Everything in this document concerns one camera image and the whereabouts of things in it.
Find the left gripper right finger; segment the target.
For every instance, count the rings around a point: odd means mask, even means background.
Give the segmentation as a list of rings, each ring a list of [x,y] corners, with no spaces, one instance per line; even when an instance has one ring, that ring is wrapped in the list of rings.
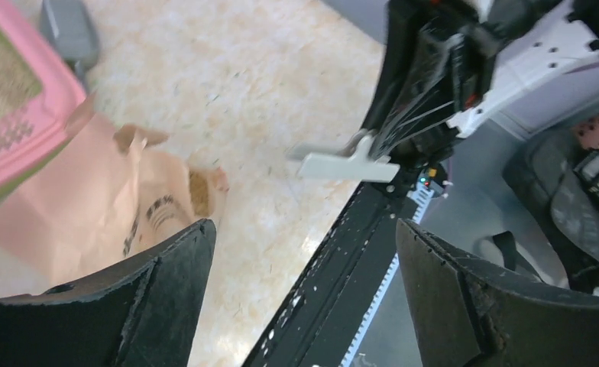
[[[399,221],[425,366],[599,366],[599,297],[531,280]]]

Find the pink cat litter bag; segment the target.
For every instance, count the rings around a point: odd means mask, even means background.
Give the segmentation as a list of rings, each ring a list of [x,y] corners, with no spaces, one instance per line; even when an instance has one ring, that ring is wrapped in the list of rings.
[[[164,151],[166,133],[116,128],[87,97],[77,134],[0,206],[0,248],[50,285],[148,250],[201,219],[219,222],[225,172]]]

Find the white bag sealing clip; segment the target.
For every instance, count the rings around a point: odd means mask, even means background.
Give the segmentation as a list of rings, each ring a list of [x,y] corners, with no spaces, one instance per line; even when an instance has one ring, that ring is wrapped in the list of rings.
[[[361,129],[342,146],[299,143],[287,152],[286,158],[296,164],[299,177],[389,183],[400,166],[391,163],[386,155],[370,156],[375,140],[374,132]]]

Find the metal litter scoop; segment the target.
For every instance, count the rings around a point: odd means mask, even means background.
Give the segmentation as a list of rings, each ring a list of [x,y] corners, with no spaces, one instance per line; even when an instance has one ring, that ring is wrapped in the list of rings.
[[[101,45],[85,2],[43,0],[39,29],[88,92],[86,74],[98,63]]]

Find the pink and green litter box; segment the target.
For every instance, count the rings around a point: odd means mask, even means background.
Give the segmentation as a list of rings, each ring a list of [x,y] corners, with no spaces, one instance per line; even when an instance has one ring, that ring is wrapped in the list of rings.
[[[85,97],[39,31],[12,2],[0,1],[0,196],[73,137],[67,119]]]

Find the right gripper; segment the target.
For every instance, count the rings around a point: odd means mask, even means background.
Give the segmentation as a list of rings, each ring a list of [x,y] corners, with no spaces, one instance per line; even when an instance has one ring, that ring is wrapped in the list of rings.
[[[477,106],[489,90],[499,42],[463,1],[390,1],[374,98],[362,124],[378,159]]]

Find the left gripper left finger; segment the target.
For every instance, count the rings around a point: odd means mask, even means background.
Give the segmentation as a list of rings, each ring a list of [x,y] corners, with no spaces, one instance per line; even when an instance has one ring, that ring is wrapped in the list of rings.
[[[0,298],[0,366],[185,366],[215,240],[202,219],[94,274]]]

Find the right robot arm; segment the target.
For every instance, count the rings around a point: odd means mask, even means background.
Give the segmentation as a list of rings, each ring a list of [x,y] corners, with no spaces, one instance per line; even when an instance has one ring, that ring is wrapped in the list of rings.
[[[429,132],[436,146],[467,138],[496,112],[563,73],[599,61],[599,1],[573,1],[509,60],[500,56],[557,6],[494,1],[391,1],[376,93],[356,147],[370,161]]]

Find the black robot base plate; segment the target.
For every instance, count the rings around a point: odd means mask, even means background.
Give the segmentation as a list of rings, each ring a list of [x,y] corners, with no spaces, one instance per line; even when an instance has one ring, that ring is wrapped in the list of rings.
[[[397,269],[400,219],[419,222],[432,193],[418,171],[360,183],[291,287],[245,366],[350,366]]]

